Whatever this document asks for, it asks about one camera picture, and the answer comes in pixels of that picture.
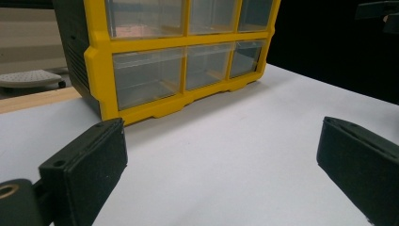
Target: black side panel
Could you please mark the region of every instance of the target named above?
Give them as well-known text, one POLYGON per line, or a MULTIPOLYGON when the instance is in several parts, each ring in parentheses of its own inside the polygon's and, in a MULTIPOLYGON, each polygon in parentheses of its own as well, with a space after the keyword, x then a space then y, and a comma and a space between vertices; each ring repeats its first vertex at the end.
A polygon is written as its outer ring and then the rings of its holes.
POLYGON ((399 147, 354 123, 326 117, 317 162, 374 225, 399 225, 399 147))
POLYGON ((98 101, 91 96, 84 53, 89 47, 83 0, 53 0, 59 34, 72 85, 100 115, 98 101))

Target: plastic drawer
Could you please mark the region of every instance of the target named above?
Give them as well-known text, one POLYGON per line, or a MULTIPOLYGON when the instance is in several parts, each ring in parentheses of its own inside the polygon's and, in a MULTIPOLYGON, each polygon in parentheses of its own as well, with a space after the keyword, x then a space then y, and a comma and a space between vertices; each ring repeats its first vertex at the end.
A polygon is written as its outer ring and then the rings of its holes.
POLYGON ((106 10, 112 39, 183 35, 184 0, 107 0, 106 10))
POLYGON ((265 30, 272 4, 273 0, 243 0, 238 30, 240 32, 265 30))
POLYGON ((189 33, 232 32, 236 7, 237 0, 191 0, 189 33))
POLYGON ((183 56, 183 48, 114 55, 119 110, 176 94, 183 56))
POLYGON ((230 77, 255 72, 259 55, 265 45, 265 40, 238 41, 232 57, 230 77))
POLYGON ((232 48, 231 42, 188 47, 185 88, 197 89, 224 79, 232 48))
POLYGON ((56 0, 73 86, 102 120, 161 118, 263 76, 280 0, 56 0))

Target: gray surface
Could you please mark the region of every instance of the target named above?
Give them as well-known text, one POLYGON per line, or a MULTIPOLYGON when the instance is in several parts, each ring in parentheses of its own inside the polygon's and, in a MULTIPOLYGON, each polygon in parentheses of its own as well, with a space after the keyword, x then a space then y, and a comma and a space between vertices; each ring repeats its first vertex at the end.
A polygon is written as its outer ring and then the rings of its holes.
POLYGON ((0 8, 0 74, 66 67, 55 12, 0 8))
MULTIPOLYGON (((399 143, 399 106, 268 65, 244 89, 126 127, 129 164, 94 225, 369 226, 317 166, 323 118, 399 143)), ((81 99, 0 115, 0 181, 99 121, 81 99)))

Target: black object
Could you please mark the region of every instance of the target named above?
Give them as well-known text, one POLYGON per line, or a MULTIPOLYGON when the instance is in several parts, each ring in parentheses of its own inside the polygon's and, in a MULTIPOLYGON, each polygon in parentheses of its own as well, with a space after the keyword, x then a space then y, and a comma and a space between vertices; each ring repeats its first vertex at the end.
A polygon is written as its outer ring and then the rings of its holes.
POLYGON ((355 20, 371 1, 282 0, 267 63, 398 104, 399 36, 382 32, 382 16, 355 20))
POLYGON ((374 225, 399 225, 399 147, 352 122, 325 117, 317 162, 374 225))
POLYGON ((0 0, 0 8, 43 8, 52 9, 51 0, 0 0))
POLYGON ((122 119, 100 122, 41 164, 33 186, 0 184, 0 225, 91 225, 126 165, 122 119))
POLYGON ((100 116, 100 104, 91 95, 84 54, 90 46, 83 0, 53 0, 59 35, 73 87, 100 116))
POLYGON ((384 32, 399 35, 399 1, 364 3, 358 6, 356 19, 389 16, 384 32))
POLYGON ((67 83, 64 80, 62 80, 62 81, 58 82, 58 87, 60 89, 64 89, 67 87, 67 83))

